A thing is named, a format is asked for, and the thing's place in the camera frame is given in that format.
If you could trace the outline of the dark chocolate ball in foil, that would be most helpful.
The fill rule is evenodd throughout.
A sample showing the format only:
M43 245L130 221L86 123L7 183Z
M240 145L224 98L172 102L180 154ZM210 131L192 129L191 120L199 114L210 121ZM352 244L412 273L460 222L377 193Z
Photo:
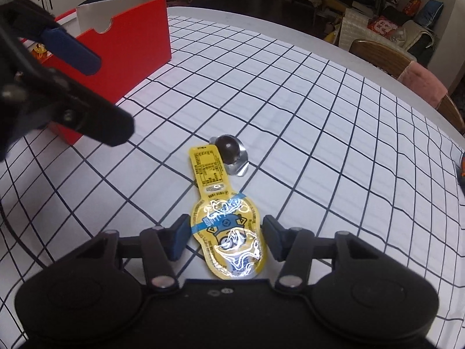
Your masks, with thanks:
M217 147L228 175L245 175L249 166L248 152L237 137L228 134L211 137L210 144Z

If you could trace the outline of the red and white cardboard box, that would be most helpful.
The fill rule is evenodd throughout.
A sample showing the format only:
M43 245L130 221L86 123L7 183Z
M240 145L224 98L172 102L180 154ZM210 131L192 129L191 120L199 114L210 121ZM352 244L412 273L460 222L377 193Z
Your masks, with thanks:
M82 136L116 147L135 131L133 117L117 106L135 86L171 59L166 0L103 0L78 6L67 21L57 19L75 39L101 59L99 71L85 76L51 54L40 62L59 70L104 100L87 113L67 108L64 114L83 124L51 123L51 131L73 145Z

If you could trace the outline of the red cushion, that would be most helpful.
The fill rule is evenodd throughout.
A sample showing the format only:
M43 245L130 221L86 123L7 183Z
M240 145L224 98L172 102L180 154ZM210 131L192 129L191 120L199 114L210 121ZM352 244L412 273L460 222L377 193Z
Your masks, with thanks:
M381 36L388 37L391 32L398 29L398 25L384 16L379 16L369 20L367 28Z

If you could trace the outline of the yellow minion jelly pouch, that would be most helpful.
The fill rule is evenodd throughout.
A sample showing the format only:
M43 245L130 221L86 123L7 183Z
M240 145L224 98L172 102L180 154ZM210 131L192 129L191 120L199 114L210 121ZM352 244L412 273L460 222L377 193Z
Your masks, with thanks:
M256 277L267 257L258 209L232 189L215 145L192 147L189 158L199 193L190 226L208 268L222 280Z

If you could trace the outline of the white grid tablecloth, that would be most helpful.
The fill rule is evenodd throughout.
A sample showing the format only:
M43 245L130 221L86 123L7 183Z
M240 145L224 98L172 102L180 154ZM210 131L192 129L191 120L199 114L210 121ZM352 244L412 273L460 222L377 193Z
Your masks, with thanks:
M103 230L135 236L198 202L188 151L237 136L250 164L235 191L261 215L323 237L349 231L426 278L440 306L429 339L464 346L464 153L401 93L264 31L169 17L172 58L119 105L120 147L52 131L1 164L1 346L25 339L18 288Z

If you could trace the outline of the cream covered sofa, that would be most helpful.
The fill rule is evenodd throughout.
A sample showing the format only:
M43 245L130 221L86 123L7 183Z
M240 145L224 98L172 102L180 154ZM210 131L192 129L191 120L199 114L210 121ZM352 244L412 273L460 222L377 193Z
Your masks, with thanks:
M369 18L354 8L347 8L341 23L339 48L349 51L356 40L379 42L409 59L428 65L435 50L433 32L412 20L396 24L387 17Z

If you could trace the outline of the wooden chair with pink cloth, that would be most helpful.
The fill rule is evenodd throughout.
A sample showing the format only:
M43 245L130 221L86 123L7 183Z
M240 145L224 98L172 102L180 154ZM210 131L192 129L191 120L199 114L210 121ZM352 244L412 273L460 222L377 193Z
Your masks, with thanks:
M379 42L355 40L349 52L386 72L416 93L464 135L464 118L449 97L445 85L431 71Z

